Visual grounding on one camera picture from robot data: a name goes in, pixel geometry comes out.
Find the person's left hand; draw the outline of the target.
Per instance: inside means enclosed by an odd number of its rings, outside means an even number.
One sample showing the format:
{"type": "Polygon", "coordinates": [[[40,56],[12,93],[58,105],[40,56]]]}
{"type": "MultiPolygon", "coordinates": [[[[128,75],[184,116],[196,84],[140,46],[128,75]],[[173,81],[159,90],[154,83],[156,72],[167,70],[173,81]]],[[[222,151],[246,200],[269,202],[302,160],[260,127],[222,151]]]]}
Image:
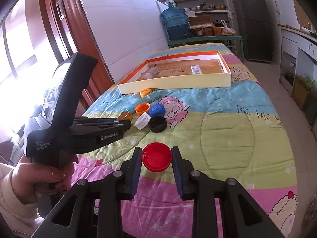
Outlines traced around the person's left hand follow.
{"type": "Polygon", "coordinates": [[[12,172],[11,185],[14,194],[21,203],[31,204],[36,203],[42,195],[65,193],[71,188],[75,163],[78,163],[78,157],[71,154],[66,165],[59,170],[49,165],[33,163],[23,156],[12,172]]]}

